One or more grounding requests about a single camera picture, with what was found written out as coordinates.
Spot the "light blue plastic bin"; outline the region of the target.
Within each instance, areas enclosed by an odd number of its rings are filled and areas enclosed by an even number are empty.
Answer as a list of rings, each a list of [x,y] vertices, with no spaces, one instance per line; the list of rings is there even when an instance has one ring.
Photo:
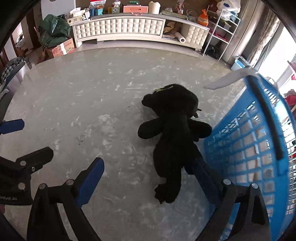
[[[242,56],[238,56],[235,58],[234,63],[231,66],[231,70],[236,71],[249,66],[250,64]]]

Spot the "white metal shelf rack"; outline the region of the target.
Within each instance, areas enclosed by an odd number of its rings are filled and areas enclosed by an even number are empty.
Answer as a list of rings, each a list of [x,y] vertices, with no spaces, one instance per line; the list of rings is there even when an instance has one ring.
[[[213,8],[214,5],[211,4],[206,9],[209,33],[203,46],[202,54],[209,53],[209,48],[212,50],[216,49],[215,58],[220,61],[240,25],[241,18],[239,18],[238,13],[231,11],[227,20],[224,20],[222,17],[225,16],[227,10],[222,9],[220,13],[217,13]]]

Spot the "black plush toy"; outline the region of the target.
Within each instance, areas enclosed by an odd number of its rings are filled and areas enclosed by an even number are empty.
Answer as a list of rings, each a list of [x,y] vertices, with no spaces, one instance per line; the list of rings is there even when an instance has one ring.
[[[142,99],[157,117],[140,125],[137,134],[147,140],[160,136],[153,151],[156,173],[166,181],[155,188],[160,203],[173,203],[178,197],[182,182],[182,169],[193,175],[197,161],[202,161],[196,142],[212,133],[212,127],[197,121],[197,96],[179,84],[156,89]]]

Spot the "orange bag on cabinet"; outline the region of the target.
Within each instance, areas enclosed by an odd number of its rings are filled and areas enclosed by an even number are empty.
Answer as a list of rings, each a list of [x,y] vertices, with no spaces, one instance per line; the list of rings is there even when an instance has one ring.
[[[209,21],[206,9],[202,10],[202,14],[198,16],[197,21],[199,25],[202,25],[204,27],[208,26]]]

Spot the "white jug on cabinet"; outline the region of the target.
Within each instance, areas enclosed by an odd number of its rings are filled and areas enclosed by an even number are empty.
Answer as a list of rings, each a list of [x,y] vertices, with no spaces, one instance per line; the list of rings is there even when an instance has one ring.
[[[159,2],[150,1],[148,4],[148,13],[149,14],[159,14],[161,4]]]

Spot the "blue plastic basket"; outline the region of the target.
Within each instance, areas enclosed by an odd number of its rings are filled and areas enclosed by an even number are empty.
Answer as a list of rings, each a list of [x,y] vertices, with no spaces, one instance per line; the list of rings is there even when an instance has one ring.
[[[286,100],[262,76],[246,89],[204,141],[206,162],[236,185],[259,186],[271,239],[295,220],[295,118]]]

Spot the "white paper roll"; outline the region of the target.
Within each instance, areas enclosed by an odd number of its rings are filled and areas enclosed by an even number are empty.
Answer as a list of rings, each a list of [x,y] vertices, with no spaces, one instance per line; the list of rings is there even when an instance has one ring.
[[[186,42],[185,37],[183,37],[181,33],[179,33],[179,32],[175,32],[175,36],[177,37],[177,39],[178,39],[178,41],[179,41],[180,43],[185,43],[185,42]]]

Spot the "white tufted TV cabinet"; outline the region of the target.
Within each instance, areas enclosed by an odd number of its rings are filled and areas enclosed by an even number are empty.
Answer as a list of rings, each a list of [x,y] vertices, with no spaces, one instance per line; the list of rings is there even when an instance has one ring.
[[[181,18],[155,14],[108,14],[71,25],[76,47],[89,40],[139,40],[154,41],[189,47],[200,51],[209,28]],[[179,32],[186,42],[175,36]]]

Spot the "white paper bag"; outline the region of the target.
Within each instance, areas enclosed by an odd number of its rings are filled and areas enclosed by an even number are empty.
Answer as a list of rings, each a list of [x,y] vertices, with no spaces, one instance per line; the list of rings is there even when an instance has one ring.
[[[28,57],[16,57],[8,61],[1,73],[1,98],[10,92],[8,84],[15,76],[21,73],[21,69],[24,66],[32,68]]]

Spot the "green plastic bag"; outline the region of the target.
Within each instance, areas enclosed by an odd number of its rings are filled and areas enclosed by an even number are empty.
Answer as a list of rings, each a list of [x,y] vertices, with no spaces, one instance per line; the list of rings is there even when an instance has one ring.
[[[61,17],[47,15],[38,27],[39,42],[43,48],[53,48],[70,39],[71,27]]]

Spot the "cardboard box with red print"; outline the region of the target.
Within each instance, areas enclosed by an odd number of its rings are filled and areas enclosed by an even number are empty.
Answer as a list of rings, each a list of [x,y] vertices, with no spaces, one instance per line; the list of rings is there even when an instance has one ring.
[[[46,52],[49,58],[61,57],[61,56],[73,53],[74,51],[75,51],[75,46],[72,38],[69,40],[66,40],[60,45],[57,45],[54,48],[46,49]]]

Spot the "white fluffy ribbed mat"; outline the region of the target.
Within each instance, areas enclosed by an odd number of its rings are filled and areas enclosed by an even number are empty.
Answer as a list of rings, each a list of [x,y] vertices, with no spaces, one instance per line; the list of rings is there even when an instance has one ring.
[[[231,84],[234,84],[238,80],[242,78],[246,78],[247,76],[257,76],[257,71],[254,70],[251,67],[245,67],[238,70],[235,70],[233,72],[228,73],[227,75],[219,78],[218,80],[211,82],[210,84],[207,84],[204,86],[205,89],[209,90],[216,90],[221,89],[224,87],[227,87]]]

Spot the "pink box on cabinet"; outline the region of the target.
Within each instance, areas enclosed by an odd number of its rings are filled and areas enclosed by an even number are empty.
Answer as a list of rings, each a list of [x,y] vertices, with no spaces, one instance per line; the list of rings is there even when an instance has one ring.
[[[146,14],[148,13],[148,6],[124,6],[123,7],[123,12],[124,13],[132,13],[132,14]]]

